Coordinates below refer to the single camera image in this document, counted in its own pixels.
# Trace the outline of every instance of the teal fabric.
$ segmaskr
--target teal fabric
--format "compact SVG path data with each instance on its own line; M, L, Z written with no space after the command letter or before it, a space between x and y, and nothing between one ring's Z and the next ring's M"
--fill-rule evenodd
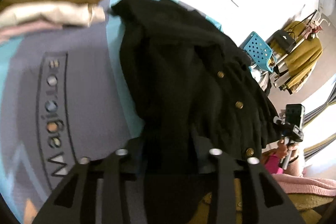
M220 24L218 21L214 20L212 17L206 16L205 18L208 21L210 21L213 25L215 25L218 30L223 32L222 24Z
M0 102L2 100L2 93L4 90L4 86L6 83L7 73L9 69L9 63L11 61L12 56L15 54L18 46L23 40L23 36L15 37L10 39L8 42L0 46ZM3 166L2 161L2 153L0 146L0 193L3 196L3 199L6 201L8 207L13 212L15 217L22 223L23 215L17 209L13 196L12 196L12 187L10 184L12 182L12 178L10 175L6 176L6 172Z

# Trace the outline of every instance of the curtain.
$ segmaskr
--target curtain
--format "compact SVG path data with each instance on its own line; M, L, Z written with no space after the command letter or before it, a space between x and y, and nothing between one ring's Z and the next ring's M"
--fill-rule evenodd
M306 126L308 123L313 121L318 115L320 115L328 106L331 106L336 103L336 85L334 85L327 101L319 106L318 108L314 109L313 111L305 114L303 118L303 125Z
M324 141L308 147L304 150L304 159L307 161L311 157L315 156L318 152L325 149L329 144L333 143L336 140L336 133L331 135L329 138L325 139Z

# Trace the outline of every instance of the phone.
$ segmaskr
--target phone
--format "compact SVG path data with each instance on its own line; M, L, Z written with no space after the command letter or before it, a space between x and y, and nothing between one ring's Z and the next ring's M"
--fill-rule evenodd
M305 116L305 107L303 105L301 104L286 105L285 122L295 124L300 129L302 129L304 116Z

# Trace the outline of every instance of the black garment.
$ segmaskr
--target black garment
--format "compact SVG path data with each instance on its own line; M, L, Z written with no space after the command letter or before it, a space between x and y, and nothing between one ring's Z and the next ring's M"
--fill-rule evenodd
M265 89L265 94L266 94L267 97L269 96L269 94L271 92L271 87L272 87L272 83L271 83L270 78L268 78L267 87Z
M171 0L121 0L112 10L126 26L120 62L162 171L185 168L191 127L237 159L280 139L250 59L198 12Z

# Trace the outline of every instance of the person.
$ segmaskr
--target person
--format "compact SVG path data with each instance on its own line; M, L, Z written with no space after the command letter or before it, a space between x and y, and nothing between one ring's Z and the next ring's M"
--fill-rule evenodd
M291 160L286 170L278 167L280 159L287 156L288 150L292 150ZM278 141L278 148L264 152L260 162L272 174L285 193L295 205L296 209L306 224L317 224L322 216L331 209L331 203L335 203L336 181L331 179L305 178L300 171L301 159L299 145L293 144L289 148L283 140ZM236 192L236 224L242 224L242 195L239 179L235 179ZM199 203L193 218L188 224L207 224L211 204L211 193L208 193Z

